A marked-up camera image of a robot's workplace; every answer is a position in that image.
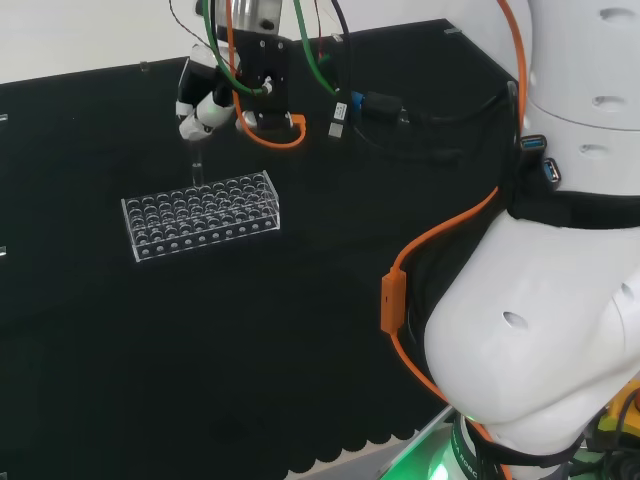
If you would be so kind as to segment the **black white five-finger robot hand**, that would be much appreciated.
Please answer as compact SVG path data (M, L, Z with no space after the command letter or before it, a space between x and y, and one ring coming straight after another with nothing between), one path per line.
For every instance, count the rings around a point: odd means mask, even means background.
M175 103L182 140L201 142L234 123L255 143L292 149L306 119L289 109L289 47L279 37L233 32L230 44L195 44L181 72Z

